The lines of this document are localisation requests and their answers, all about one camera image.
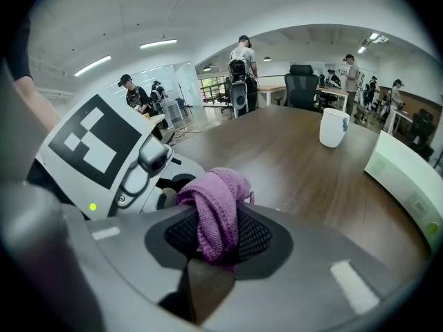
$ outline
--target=baseball cap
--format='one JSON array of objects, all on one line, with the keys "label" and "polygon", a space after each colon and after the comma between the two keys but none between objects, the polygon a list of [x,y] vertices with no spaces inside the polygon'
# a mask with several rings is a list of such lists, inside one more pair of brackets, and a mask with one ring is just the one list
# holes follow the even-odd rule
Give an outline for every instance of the baseball cap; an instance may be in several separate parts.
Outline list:
[{"label": "baseball cap", "polygon": [[131,76],[128,74],[124,74],[120,78],[120,82],[118,83],[118,87],[121,87],[122,85],[126,84],[128,81],[132,80]]},{"label": "baseball cap", "polygon": [[246,35],[242,35],[242,36],[240,36],[240,38],[238,39],[238,42],[240,43],[240,41],[241,41],[242,39],[248,41],[248,42],[249,42],[249,48],[252,48],[251,40],[249,39],[248,36],[246,36]]}]

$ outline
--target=window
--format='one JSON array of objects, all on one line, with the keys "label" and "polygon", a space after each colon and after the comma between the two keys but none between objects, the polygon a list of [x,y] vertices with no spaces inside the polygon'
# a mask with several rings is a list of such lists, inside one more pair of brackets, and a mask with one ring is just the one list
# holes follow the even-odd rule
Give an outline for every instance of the window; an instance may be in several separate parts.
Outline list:
[{"label": "window", "polygon": [[224,103],[224,82],[224,76],[201,79],[200,90],[203,102],[205,102],[206,104],[208,104],[209,102],[212,102],[212,104],[220,102]]}]

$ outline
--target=paper cup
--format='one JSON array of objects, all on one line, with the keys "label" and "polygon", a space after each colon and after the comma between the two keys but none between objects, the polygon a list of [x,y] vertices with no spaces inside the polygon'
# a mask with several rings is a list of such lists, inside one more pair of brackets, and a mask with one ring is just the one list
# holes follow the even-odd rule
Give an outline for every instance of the paper cup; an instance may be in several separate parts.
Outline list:
[{"label": "paper cup", "polygon": [[333,108],[325,108],[320,123],[320,142],[326,147],[338,147],[345,137],[351,117]]}]

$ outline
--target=purple cloth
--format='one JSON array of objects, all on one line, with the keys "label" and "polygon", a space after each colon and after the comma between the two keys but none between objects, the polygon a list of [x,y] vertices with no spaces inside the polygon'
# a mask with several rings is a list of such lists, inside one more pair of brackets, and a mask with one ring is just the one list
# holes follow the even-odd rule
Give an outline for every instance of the purple cloth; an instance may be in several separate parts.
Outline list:
[{"label": "purple cloth", "polygon": [[214,168],[189,182],[177,194],[177,205],[195,205],[197,236],[210,264],[220,264],[238,245],[237,202],[250,198],[251,183],[233,169]]}]

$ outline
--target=brown wall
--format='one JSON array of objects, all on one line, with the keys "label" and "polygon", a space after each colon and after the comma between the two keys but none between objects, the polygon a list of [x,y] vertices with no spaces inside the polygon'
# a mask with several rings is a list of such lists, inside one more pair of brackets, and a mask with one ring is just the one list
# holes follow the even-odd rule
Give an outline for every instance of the brown wall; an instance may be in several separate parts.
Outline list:
[{"label": "brown wall", "polygon": [[[390,89],[387,87],[380,87],[380,97],[379,100],[383,99],[384,93],[388,92]],[[442,115],[442,106],[436,104],[432,101],[427,100],[426,98],[419,97],[417,95],[413,95],[412,93],[404,92],[400,90],[401,100],[406,103],[403,108],[404,111],[408,112],[410,117],[412,118],[414,113],[418,113],[420,109],[426,109],[430,114],[434,116],[432,123],[435,125],[435,129],[438,127],[438,123],[440,121],[440,117]],[[399,129],[403,131],[403,133],[407,133],[410,129],[410,123],[401,119]],[[428,143],[431,143],[435,132],[429,137]]]}]

